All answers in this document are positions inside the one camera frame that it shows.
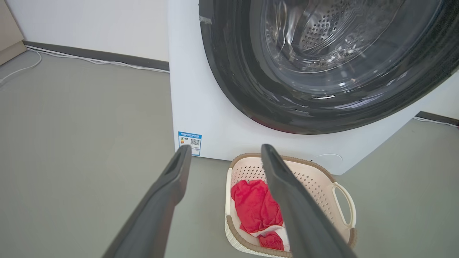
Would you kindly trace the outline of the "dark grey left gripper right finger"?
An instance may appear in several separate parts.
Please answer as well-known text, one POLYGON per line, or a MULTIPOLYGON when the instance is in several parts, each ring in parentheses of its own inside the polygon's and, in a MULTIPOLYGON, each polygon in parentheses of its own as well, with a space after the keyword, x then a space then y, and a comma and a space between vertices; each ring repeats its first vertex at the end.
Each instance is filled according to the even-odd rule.
POLYGON ((356 257, 275 148, 264 144, 261 154, 269 191, 280 206, 293 257, 356 257))

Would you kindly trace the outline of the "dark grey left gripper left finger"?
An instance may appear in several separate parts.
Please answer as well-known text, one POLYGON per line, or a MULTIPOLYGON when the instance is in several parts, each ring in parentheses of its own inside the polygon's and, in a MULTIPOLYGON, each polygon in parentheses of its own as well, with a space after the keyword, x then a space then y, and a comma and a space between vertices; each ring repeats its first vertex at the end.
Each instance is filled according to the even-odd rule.
POLYGON ((190 145, 179 147, 121 227, 103 257, 164 257, 174 209, 185 196, 191 153, 190 145))

